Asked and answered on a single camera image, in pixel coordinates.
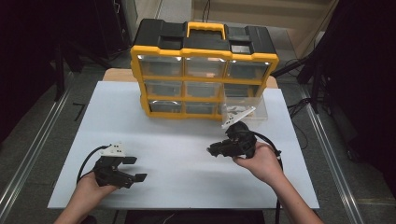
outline white table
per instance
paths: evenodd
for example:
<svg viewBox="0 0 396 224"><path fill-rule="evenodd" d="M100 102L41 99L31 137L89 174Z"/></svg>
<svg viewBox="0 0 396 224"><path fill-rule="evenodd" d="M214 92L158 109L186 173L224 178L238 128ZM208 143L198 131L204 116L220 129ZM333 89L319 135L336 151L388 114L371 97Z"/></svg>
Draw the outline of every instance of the white table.
<svg viewBox="0 0 396 224"><path fill-rule="evenodd" d="M293 130L281 90L264 92L268 120L250 128L264 134L282 151L284 171L311 208L318 200ZM226 139L220 122L210 119L151 119L142 110L134 82L98 82L49 208L65 208L76 186L79 167L99 146L122 142L134 165L120 165L130 175L148 174L142 183L106 197L101 207L114 209L189 209L276 207L266 184L232 159L211 156L206 148ZM99 159L91 157L88 172Z"/></svg>

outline finger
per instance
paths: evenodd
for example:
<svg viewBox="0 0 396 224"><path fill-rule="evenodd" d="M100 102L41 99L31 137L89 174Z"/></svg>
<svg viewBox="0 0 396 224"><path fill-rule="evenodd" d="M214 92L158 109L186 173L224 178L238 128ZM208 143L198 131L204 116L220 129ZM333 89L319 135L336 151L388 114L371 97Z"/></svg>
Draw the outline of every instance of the finger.
<svg viewBox="0 0 396 224"><path fill-rule="evenodd" d="M233 157L233 162L235 162L236 164L242 167L246 167L247 159L244 159L242 157Z"/></svg>
<svg viewBox="0 0 396 224"><path fill-rule="evenodd" d="M118 188L116 186L113 186L113 185L106 185L106 186L102 186L101 187L101 191L104 194L109 194L109 193L115 191L116 189L118 189Z"/></svg>
<svg viewBox="0 0 396 224"><path fill-rule="evenodd" d="M83 177L95 178L95 173L93 171L85 174Z"/></svg>
<svg viewBox="0 0 396 224"><path fill-rule="evenodd" d="M267 144L260 144L260 145L256 146L256 152L263 151L263 150L264 151L265 150L270 150L272 152L275 152L274 149L270 145L267 145Z"/></svg>
<svg viewBox="0 0 396 224"><path fill-rule="evenodd" d="M268 146L268 144L259 141L256 142L256 147L262 147L262 146Z"/></svg>

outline floor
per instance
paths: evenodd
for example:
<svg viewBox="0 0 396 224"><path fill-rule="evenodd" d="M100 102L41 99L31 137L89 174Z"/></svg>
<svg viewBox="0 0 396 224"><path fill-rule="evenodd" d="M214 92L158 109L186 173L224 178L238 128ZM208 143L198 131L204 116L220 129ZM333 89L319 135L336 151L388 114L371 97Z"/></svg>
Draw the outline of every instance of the floor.
<svg viewBox="0 0 396 224"><path fill-rule="evenodd" d="M169 14L172 8L180 10L184 7L183 4L176 7L167 5L171 3L177 3L177 0L136 0L139 20L156 17L187 20L184 16L175 18L175 14ZM295 58L288 35L280 28L269 27L269 31L281 60L279 68L283 67ZM130 60L129 52L126 51L109 63L113 67L130 68ZM55 87L50 88L1 144L0 191L3 193L0 223L51 223L59 216L61 211L47 208L53 186L83 118L83 113L78 116L80 105L90 101L95 85L103 78L105 71L101 66L87 62L81 73L66 72L67 91L61 101L57 104L53 102ZM301 86L296 82L297 75L298 69L276 79L287 105L298 103L304 98L304 90L309 90L309 85ZM339 185L337 178L340 174L332 169L326 146L319 141L318 131L311 121L309 108L307 106L301 110L293 118L293 122L318 196L318 215L326 223L396 223L396 202L382 175L369 164L356 163L348 159L346 145L337 127L319 105L318 117L341 170L341 177L344 178L344 187ZM54 118L54 122L43 129L42 125L49 123L48 118ZM21 166L26 163L32 166ZM17 174L26 174L26 177L18 179ZM350 214L348 207L351 205L345 204L345 185L350 189L349 196L356 203L356 206L352 206L360 215L358 218L354 219L353 214ZM9 195L13 197L4 202ZM124 223L126 211L120 211L115 222L113 219L116 211L95 209L92 214L97 217L99 223ZM272 210L264 211L267 223L275 220L274 214L275 211ZM281 223L289 223L284 214Z"/></svg>

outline human hand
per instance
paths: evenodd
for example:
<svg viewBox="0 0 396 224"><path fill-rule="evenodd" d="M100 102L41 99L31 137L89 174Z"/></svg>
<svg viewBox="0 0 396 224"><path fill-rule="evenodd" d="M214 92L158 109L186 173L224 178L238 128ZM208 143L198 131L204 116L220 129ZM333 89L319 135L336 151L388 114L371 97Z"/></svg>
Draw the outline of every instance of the human hand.
<svg viewBox="0 0 396 224"><path fill-rule="evenodd" d="M274 150L264 143L256 143L256 151L252 158L233 157L233 161L247 168L254 176L271 187L280 177L284 177Z"/></svg>
<svg viewBox="0 0 396 224"><path fill-rule="evenodd" d="M79 223L93 208L95 208L108 194L116 190L115 186L102 186L96 182L94 172L84 175L64 211L55 223Z"/></svg>

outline black cable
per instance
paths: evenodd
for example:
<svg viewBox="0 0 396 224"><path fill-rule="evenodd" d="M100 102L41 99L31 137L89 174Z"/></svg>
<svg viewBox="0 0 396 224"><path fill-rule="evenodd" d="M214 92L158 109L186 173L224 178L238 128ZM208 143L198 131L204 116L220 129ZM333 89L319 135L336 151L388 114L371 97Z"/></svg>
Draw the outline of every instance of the black cable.
<svg viewBox="0 0 396 224"><path fill-rule="evenodd" d="M82 173L82 171L84 170L85 164L86 164L87 161L90 159L90 157L91 157L95 152L99 151L100 149L105 149L105 148L108 148L108 147L109 147L109 146L97 147L96 149L94 149L94 150L87 156L87 158L85 158L85 161L81 164L81 167L79 168L79 171L78 171L77 183L78 183L78 181L82 178L81 173Z"/></svg>
<svg viewBox="0 0 396 224"><path fill-rule="evenodd" d="M112 222L112 224L116 224L117 217L119 216L119 212L120 212L120 210L116 210L116 213L114 214L114 217L113 217L113 222Z"/></svg>
<svg viewBox="0 0 396 224"><path fill-rule="evenodd" d="M255 133L255 132L252 132L252 133L257 135L258 137L260 137L260 139L264 140L266 143L268 143L273 148L274 153L277 158L277 161L279 162L280 168L283 171L283 162L282 162L282 159L280 158L281 151L277 150L274 143L270 139L265 137L264 135L262 135L260 133ZM275 224L279 223L279 220L280 220L279 217L280 217L280 201L279 201L279 199L276 199Z"/></svg>
<svg viewBox="0 0 396 224"><path fill-rule="evenodd" d="M280 168L282 168L282 170L283 170L283 163L282 163L282 159L280 158L280 153L281 153L282 151L277 150L277 149L276 149L276 146L274 145L274 143L273 143L270 139L268 139L267 137L265 137L264 135L262 135L262 134L260 134L260 133L253 132L253 131L251 131L251 130L248 130L248 131L238 131L238 132L235 132L235 133L252 133L252 134L254 134L254 135L260 137L260 139L262 139L264 142L266 142L268 145L270 145L270 146L273 148L274 153L275 153L275 155L276 155L276 157L277 157L277 161L279 162Z"/></svg>
<svg viewBox="0 0 396 224"><path fill-rule="evenodd" d="M297 61L297 63L300 63L300 60L299 60L299 59L290 59L290 60L288 60L287 62L285 62L285 65L284 65L283 67L287 67L287 66L288 66L288 63L290 63L290 62L292 62L292 61ZM301 72L301 70L299 70L298 67L296 67L296 68L294 68L294 69L292 69L292 70L296 70L296 71L299 72L299 73ZM288 74L291 75L292 77L297 77L298 74L296 74L296 75L292 74L292 73L291 73L292 70L288 71Z"/></svg>
<svg viewBox="0 0 396 224"><path fill-rule="evenodd" d="M303 130L299 126L297 126L296 123L294 123L293 120L291 121L291 123L294 125L294 127L296 127L297 130L300 131L300 133L303 134L304 139L305 139L305 146L301 147L301 149L306 149L308 147L308 137L306 136L305 132L303 132Z"/></svg>
<svg viewBox="0 0 396 224"><path fill-rule="evenodd" d="M272 72L271 76L275 77L275 78L280 77L280 76L288 73L289 71L294 70L294 69L300 67L303 64L306 64L309 61L309 59L311 58L311 56L312 56L311 54L312 53L308 54L307 56L303 57L302 59L298 60L295 63L291 63L288 66L285 66L285 67L283 67L281 69L276 70L275 72Z"/></svg>
<svg viewBox="0 0 396 224"><path fill-rule="evenodd" d="M207 9L207 14L206 14L206 22L209 19L209 11L210 11L210 0L207 0L205 8L204 8L204 12L202 13L202 22L205 21L205 12Z"/></svg>
<svg viewBox="0 0 396 224"><path fill-rule="evenodd" d="M289 105L288 110L291 110L289 111L290 118L293 119L294 116L296 116L298 112L300 112L300 110L302 110L306 105L310 104L311 102L312 102L311 98L304 98L296 105Z"/></svg>
<svg viewBox="0 0 396 224"><path fill-rule="evenodd" d="M81 109L78 111L78 114L77 114L77 116L76 116L76 118L74 120L74 121L77 121L78 118L81 116L82 111L84 111L84 108L85 108L86 104L73 103L73 105L80 105L81 106Z"/></svg>
<svg viewBox="0 0 396 224"><path fill-rule="evenodd" d="M108 63L113 62L114 60L118 59L118 58L122 55L122 53L124 53L125 51L130 51L130 50L131 50L131 48L128 48L128 49L124 49L124 50L119 51L113 58L107 60L107 62L108 62Z"/></svg>

